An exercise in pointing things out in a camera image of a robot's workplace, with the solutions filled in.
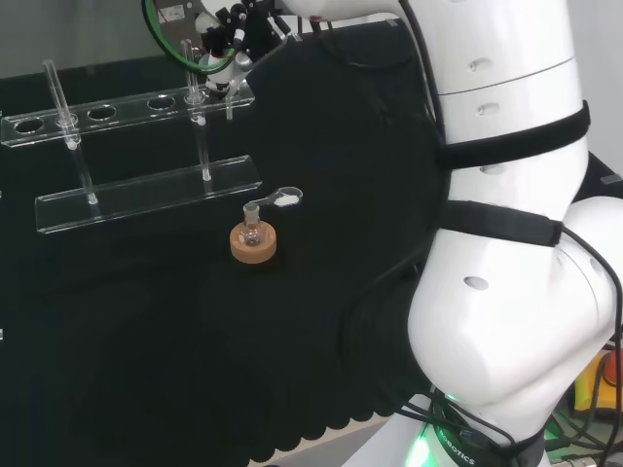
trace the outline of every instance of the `robotic arm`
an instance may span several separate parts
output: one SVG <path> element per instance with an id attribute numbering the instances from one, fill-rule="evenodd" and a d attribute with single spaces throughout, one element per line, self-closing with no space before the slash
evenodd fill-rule
<path id="1" fill-rule="evenodd" d="M 283 2 L 311 20 L 375 13 L 403 18 L 419 48 L 447 145 L 530 134 L 582 111 L 566 0 Z M 208 87 L 218 90 L 219 80 L 229 79 L 210 76 Z M 593 198 L 571 205 L 587 163 L 585 137 L 519 160 L 466 163 L 468 168 L 452 172 L 449 201 L 564 222 L 623 274 L 617 244 L 623 201 Z M 546 420 L 608 341 L 615 317 L 620 319 L 617 279 L 572 236 L 557 243 L 440 229 L 409 316 L 411 347 L 432 384 L 458 404 L 465 422 L 513 451 L 522 467 L 549 465 L 538 443 Z M 404 449 L 387 463 L 389 450 L 401 451 L 401 427 L 389 423 L 381 440 L 371 441 L 374 448 L 364 447 L 365 454 L 348 466 L 405 465 Z M 486 455 L 466 454 L 463 445 L 469 443 L 448 431 L 420 430 L 438 465 L 492 464 Z"/>

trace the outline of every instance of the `black cloth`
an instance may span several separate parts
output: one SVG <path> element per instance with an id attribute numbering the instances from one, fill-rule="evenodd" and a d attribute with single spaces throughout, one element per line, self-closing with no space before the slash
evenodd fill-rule
<path id="1" fill-rule="evenodd" d="M 403 59 L 404 33 L 352 28 L 342 51 Z M 184 86 L 163 58 L 60 79 L 71 104 Z M 311 39 L 249 82 L 256 102 L 212 116 L 208 139 L 215 160 L 252 156 L 254 192 L 41 235 L 34 199 L 77 188 L 72 162 L 61 142 L 0 150 L 2 465 L 239 467 L 391 413 L 375 380 L 427 389 L 406 336 L 416 279 L 351 305 L 428 238 L 445 195 L 416 66 L 361 72 Z M 5 116 L 51 107 L 42 75 L 0 82 Z M 197 163 L 184 120 L 86 135 L 84 151 L 94 183 Z M 236 263 L 242 205 L 282 186 L 305 198 L 264 213 L 277 257 Z"/>

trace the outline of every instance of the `test tube rack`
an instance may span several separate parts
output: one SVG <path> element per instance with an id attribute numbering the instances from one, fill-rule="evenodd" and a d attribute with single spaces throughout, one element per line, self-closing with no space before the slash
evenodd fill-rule
<path id="1" fill-rule="evenodd" d="M 190 44 L 182 41 L 184 54 Z M 197 76 L 186 72 L 187 87 L 118 99 L 68 106 L 54 62 L 44 61 L 55 109 L 5 117 L 1 142 L 16 148 L 45 141 L 64 141 L 80 179 L 80 188 L 35 198 L 37 232 L 51 234 L 209 198 L 253 190 L 261 180 L 250 156 L 211 162 L 207 148 L 208 118 L 225 110 L 250 105 L 255 97 L 242 77 L 232 82 L 232 93 L 212 102 Z M 97 131 L 188 118 L 193 127 L 199 164 L 113 183 L 94 185 L 83 153 L 82 137 Z"/>

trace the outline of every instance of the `wire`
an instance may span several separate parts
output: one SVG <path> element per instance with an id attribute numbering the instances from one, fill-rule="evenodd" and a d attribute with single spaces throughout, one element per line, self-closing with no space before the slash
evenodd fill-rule
<path id="1" fill-rule="evenodd" d="M 614 425 L 612 426 L 612 432 L 610 433 L 610 438 L 607 440 L 604 454 L 601 457 L 599 463 L 599 467 L 604 467 L 605 461 L 607 460 L 607 457 L 612 450 L 614 440 L 616 440 L 619 432 L 619 426 L 621 424 L 621 324 L 623 321 L 623 287 L 621 286 L 621 281 L 619 280 L 619 277 L 612 268 L 612 266 L 597 250 L 595 250 L 595 248 L 593 248 L 582 237 L 580 237 L 577 233 L 571 231 L 569 228 L 563 227 L 563 232 L 571 237 L 573 240 L 575 240 L 582 248 L 584 248 L 590 255 L 592 255 L 600 263 L 600 265 L 602 265 L 602 268 L 604 268 L 607 274 L 610 276 L 610 279 L 614 283 L 614 288 L 616 289 L 616 315 L 614 318 L 614 364 L 616 365 L 615 419 Z"/>
<path id="2" fill-rule="evenodd" d="M 154 0 L 141 0 L 141 10 L 149 32 L 152 34 L 152 37 L 163 52 L 165 52 L 169 58 L 172 58 L 175 63 L 195 74 L 208 76 L 220 73 L 234 61 L 234 58 L 241 47 L 241 41 L 239 41 L 238 44 L 235 41 L 234 46 L 227 52 L 223 61 L 215 65 L 201 66 L 194 61 L 187 60 L 165 39 L 160 29 L 158 12 L 156 10 L 156 6 L 154 5 Z"/>
<path id="3" fill-rule="evenodd" d="M 331 21 L 326 21 L 326 22 L 329 28 L 328 36 L 331 38 L 331 47 L 329 47 L 329 45 L 325 42 L 324 37 L 320 37 L 320 41 L 319 41 L 320 46 L 322 46 L 322 49 L 326 51 L 327 54 L 330 55 L 334 60 L 342 63 L 343 65 L 351 66 L 353 68 L 357 68 L 359 70 L 364 70 L 364 71 L 388 71 L 388 70 L 395 70 L 397 68 L 402 68 L 404 66 L 410 65 L 413 62 L 413 58 L 411 56 L 408 56 L 402 60 L 396 61 L 395 63 L 381 64 L 381 65 L 372 65 L 368 63 L 359 63 L 356 61 L 348 60 L 346 58 L 346 54 L 340 47 L 340 44 L 338 43 L 338 41 L 336 40 L 336 37 L 333 32 L 334 31 L 333 23 Z"/>
<path id="4" fill-rule="evenodd" d="M 603 357 L 600 362 L 600 366 L 597 369 L 597 374 L 595 375 L 595 384 L 593 386 L 593 397 L 591 398 L 591 408 L 584 420 L 584 424 L 582 428 L 577 430 L 577 433 L 570 439 L 571 443 L 574 443 L 580 439 L 582 439 L 591 428 L 591 424 L 593 423 L 593 419 L 595 418 L 595 413 L 597 412 L 597 401 L 599 399 L 600 385 L 602 383 L 602 378 L 604 377 L 605 364 L 607 363 L 607 358 Z"/>
<path id="5" fill-rule="evenodd" d="M 420 24 L 418 23 L 418 19 L 416 18 L 416 14 L 411 8 L 411 4 L 409 0 L 398 0 L 398 3 L 402 7 L 402 10 L 405 13 L 407 22 L 411 27 L 411 31 L 416 39 L 416 49 L 419 52 L 421 66 L 424 72 L 424 79 L 426 80 L 428 87 L 428 98 L 430 99 L 430 104 L 432 105 L 432 110 L 434 112 L 435 123 L 437 124 L 438 137 L 440 139 L 441 144 L 445 144 L 446 142 L 446 130 L 444 125 L 444 116 L 443 110 L 441 107 L 441 99 L 439 98 L 439 92 L 437 90 L 437 83 L 435 82 L 435 73 L 432 69 L 432 62 L 430 61 L 430 54 L 428 53 L 428 48 L 426 47 L 426 41 L 424 40 L 424 35 L 421 32 Z"/>
<path id="6" fill-rule="evenodd" d="M 476 415 L 474 415 L 473 413 L 468 412 L 467 410 L 465 410 L 463 407 L 461 407 L 459 404 L 457 404 L 454 401 L 449 400 L 448 398 L 446 398 L 445 395 L 442 394 L 443 397 L 443 401 L 445 404 L 448 404 L 450 407 L 452 407 L 453 409 L 455 409 L 456 411 L 459 411 L 460 413 L 462 413 L 463 415 L 465 415 L 468 418 L 471 418 L 472 420 L 474 420 L 476 423 L 480 423 L 483 426 L 486 426 L 487 428 L 489 428 L 490 430 L 495 431 L 496 433 L 502 435 L 504 438 L 506 438 L 508 441 L 510 441 L 511 446 L 516 445 L 517 443 L 515 442 L 515 439 L 510 436 L 508 433 L 506 433 L 504 430 L 502 430 L 501 428 L 498 428 L 494 425 L 491 425 L 488 421 L 483 420 L 482 418 L 477 417 Z"/>
<path id="7" fill-rule="evenodd" d="M 557 416 L 559 416 L 560 418 L 563 419 L 563 421 L 570 426 L 573 430 L 575 430 L 577 433 L 580 432 L 581 428 L 579 426 L 577 426 L 570 418 L 568 418 L 564 413 L 561 412 L 557 412 L 556 413 Z M 582 434 L 582 438 L 586 438 L 588 441 L 591 441 L 593 443 L 595 443 L 595 446 L 599 449 L 604 449 L 605 448 L 605 443 L 597 438 L 595 438 L 593 435 L 591 435 L 590 433 L 583 433 Z"/>

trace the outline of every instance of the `black cable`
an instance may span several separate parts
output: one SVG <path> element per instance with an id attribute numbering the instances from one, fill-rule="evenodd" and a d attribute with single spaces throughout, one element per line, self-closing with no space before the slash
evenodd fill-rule
<path id="1" fill-rule="evenodd" d="M 569 439 L 572 444 L 582 439 L 588 433 L 588 430 L 591 428 L 591 424 L 593 423 L 593 419 L 595 418 L 595 413 L 597 412 L 597 401 L 600 396 L 599 394 L 600 385 L 602 383 L 602 378 L 604 377 L 604 370 L 605 370 L 606 363 L 607 363 L 607 358 L 603 357 L 602 361 L 600 362 L 600 366 L 597 369 L 597 374 L 595 375 L 595 384 L 593 385 L 593 397 L 591 398 L 591 407 L 586 416 L 586 419 L 584 420 L 584 424 L 582 425 L 582 428 L 577 430 L 577 433 L 572 438 Z"/>
<path id="2" fill-rule="evenodd" d="M 333 34 L 333 24 L 331 23 L 331 21 L 326 22 L 329 28 L 328 37 L 331 38 L 331 47 L 329 47 L 329 45 L 325 42 L 324 37 L 320 37 L 320 46 L 322 46 L 322 49 L 327 52 L 327 54 L 330 55 L 334 60 L 342 63 L 343 65 L 357 68 L 363 71 L 390 71 L 410 65 L 413 62 L 413 58 L 411 56 L 407 56 L 406 58 L 403 58 L 402 60 L 396 61 L 394 63 L 381 65 L 372 65 L 368 63 L 359 63 L 356 61 L 348 60 L 346 58 L 346 54 L 340 47 L 340 44 L 338 43 L 335 35 Z"/>
<path id="3" fill-rule="evenodd" d="M 564 423 L 566 423 L 568 426 L 570 426 L 573 430 L 575 430 L 576 433 L 579 433 L 581 428 L 576 425 L 573 421 L 571 421 L 569 418 L 567 418 L 563 413 L 557 413 L 557 415 L 563 419 Z M 552 416 L 552 419 L 556 421 L 556 423 L 558 423 L 558 420 L 556 419 L 555 416 Z M 582 433 L 582 438 L 586 438 L 588 441 L 592 442 L 595 444 L 596 449 L 604 449 L 605 448 L 605 443 L 597 438 L 595 438 L 593 435 L 591 435 L 590 433 Z"/>
<path id="4" fill-rule="evenodd" d="M 605 260 L 605 258 L 593 248 L 590 244 L 588 244 L 582 237 L 580 237 L 577 233 L 571 231 L 567 227 L 563 227 L 563 232 L 575 240 L 582 248 L 584 248 L 593 258 L 595 258 L 602 268 L 605 269 L 607 274 L 610 276 L 610 279 L 614 283 L 614 288 L 616 289 L 616 316 L 614 318 L 615 321 L 615 333 L 614 333 L 614 360 L 616 365 L 616 404 L 615 404 L 615 419 L 614 425 L 612 426 L 612 432 L 610 433 L 610 438 L 607 440 L 607 444 L 605 445 L 604 454 L 600 459 L 599 467 L 605 466 L 605 461 L 609 456 L 612 447 L 614 445 L 614 440 L 616 440 L 616 436 L 619 432 L 619 426 L 621 424 L 621 324 L 623 321 L 623 287 L 621 286 L 621 281 L 619 280 L 616 271 L 612 268 L 612 266 Z"/>
<path id="5" fill-rule="evenodd" d="M 432 69 L 432 62 L 430 61 L 430 54 L 428 53 L 428 48 L 426 47 L 424 35 L 421 32 L 420 24 L 418 23 L 418 19 L 416 18 L 416 14 L 414 13 L 413 8 L 411 8 L 409 0 L 398 0 L 398 3 L 402 7 L 402 10 L 405 12 L 407 22 L 409 23 L 409 26 L 411 27 L 413 35 L 416 39 L 416 48 L 420 52 L 421 66 L 424 72 L 424 77 L 428 84 L 428 95 L 430 97 L 433 112 L 435 114 L 435 123 L 437 124 L 437 131 L 439 133 L 440 143 L 445 144 L 446 130 L 444 125 L 443 111 L 441 108 L 441 100 L 439 98 L 437 83 L 435 82 L 435 73 Z"/>
<path id="6" fill-rule="evenodd" d="M 183 61 L 180 61 L 174 54 L 171 53 L 171 51 L 168 49 L 168 47 L 163 43 L 161 38 L 156 33 L 152 22 L 149 20 L 149 15 L 147 14 L 147 2 L 151 2 L 151 1 L 153 1 L 153 0 L 140 0 L 141 10 L 142 10 L 142 13 L 143 13 L 143 19 L 145 20 L 145 24 L 147 25 L 147 29 L 149 29 L 149 32 L 151 33 L 152 37 L 156 41 L 156 44 L 158 44 L 158 46 L 163 50 L 165 55 L 168 56 L 169 58 L 171 58 L 175 63 L 177 63 L 177 65 L 181 66 L 185 70 L 190 71 L 191 73 L 195 73 L 197 75 L 202 75 L 202 76 L 209 76 L 209 75 L 214 75 L 216 73 L 220 73 L 221 71 L 225 70 L 225 68 L 227 68 L 228 66 L 230 66 L 232 64 L 232 62 L 236 58 L 236 54 L 239 52 L 239 50 L 240 50 L 240 48 L 242 46 L 242 42 L 241 41 L 240 41 L 239 44 L 236 44 L 236 42 L 235 42 L 235 44 L 234 44 L 234 53 L 231 54 L 229 56 L 229 58 L 227 58 L 225 61 L 223 61 L 223 63 L 220 64 L 218 66 L 218 68 L 215 68 L 213 70 L 201 71 L 201 70 L 198 70 L 196 68 L 193 68 L 192 66 L 188 66 Z"/>
<path id="7" fill-rule="evenodd" d="M 496 433 L 502 435 L 504 438 L 506 438 L 508 441 L 510 441 L 511 446 L 514 446 L 514 445 L 517 444 L 515 442 L 515 439 L 512 436 L 510 436 L 507 432 L 502 430 L 501 428 L 498 428 L 498 427 L 496 427 L 494 425 L 491 425 L 488 421 L 485 421 L 482 418 L 479 418 L 478 416 L 474 415 L 473 413 L 468 412 L 467 410 L 465 410 L 463 407 L 461 407 L 456 402 L 449 400 L 445 395 L 442 394 L 440 397 L 442 398 L 442 400 L 444 401 L 445 404 L 449 405 L 450 407 L 452 407 L 456 411 L 462 413 L 463 415 L 465 415 L 468 418 L 471 418 L 476 423 L 480 423 L 481 425 L 486 426 L 490 430 L 493 430 Z"/>

